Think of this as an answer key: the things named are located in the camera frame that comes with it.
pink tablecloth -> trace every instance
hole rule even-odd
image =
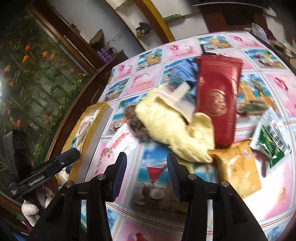
[[[110,163],[111,157],[108,157],[105,148],[108,140],[116,132],[114,123],[124,118],[123,110],[131,104],[138,103],[151,88],[165,84],[171,70],[184,59],[201,55],[202,47],[205,51],[243,59],[240,83],[246,84],[250,92],[239,92],[237,107],[244,103],[249,94],[255,98],[264,95],[265,99],[273,102],[276,113],[290,134],[292,153],[272,174],[265,178],[261,176],[260,160],[256,156],[262,189],[244,199],[268,240],[275,240],[295,210],[293,127],[296,125],[296,78],[275,53],[247,32],[219,32],[193,36],[159,46],[114,67],[110,83],[100,98],[108,102],[113,108],[113,113],[97,146],[86,181],[98,173],[103,173],[106,163]],[[250,85],[251,79],[255,79],[263,88],[261,95]],[[259,117],[255,116],[237,116],[235,141],[251,137],[258,120]],[[168,152],[166,146],[152,142],[139,144],[128,155],[128,166],[120,195],[116,202],[107,204],[114,241],[181,239],[186,206],[174,199],[168,171],[161,168]],[[206,181],[216,181],[212,166],[195,164],[191,171]],[[152,193],[160,197],[157,202],[151,202],[149,199]],[[85,203],[82,207],[83,222],[84,214]],[[212,204],[209,201],[207,239],[212,239],[212,234]]]

red pouch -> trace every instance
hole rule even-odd
[[[236,120],[236,96],[243,61],[222,55],[196,58],[198,82],[196,110],[211,117],[216,148],[232,144]]]

blue cloth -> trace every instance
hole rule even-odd
[[[198,67],[193,60],[193,58],[184,59],[177,67],[173,68],[170,73],[168,85],[176,89],[186,81],[190,85],[191,90],[185,94],[185,98],[190,102],[196,103],[196,76]]]

tablecloth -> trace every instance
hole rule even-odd
[[[261,174],[260,157],[255,155],[262,189],[244,199],[268,240],[275,240],[295,211],[296,78],[273,51],[248,32],[218,32],[189,37],[141,53],[115,66],[99,100],[107,101],[113,112],[85,181],[103,173],[112,163],[106,144],[116,133],[117,126],[125,121],[124,109],[137,104],[151,88],[166,84],[172,69],[186,58],[201,55],[202,48],[206,52],[241,58],[244,65],[237,108],[250,99],[261,98],[275,106],[289,132],[291,155],[265,178]],[[259,119],[258,116],[237,115],[235,141],[251,137]],[[181,240],[186,205],[177,202],[173,196],[164,164],[169,151],[161,143],[149,142],[140,143],[128,155],[119,197],[114,203],[106,204],[114,241]],[[206,181],[216,182],[213,166],[194,164],[191,171]],[[212,202],[208,201],[207,240],[212,236]]]

white bag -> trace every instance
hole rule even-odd
[[[252,30],[253,30],[253,34],[255,34],[257,37],[261,38],[265,42],[269,43],[266,33],[262,27],[260,27],[258,24],[252,23]]]

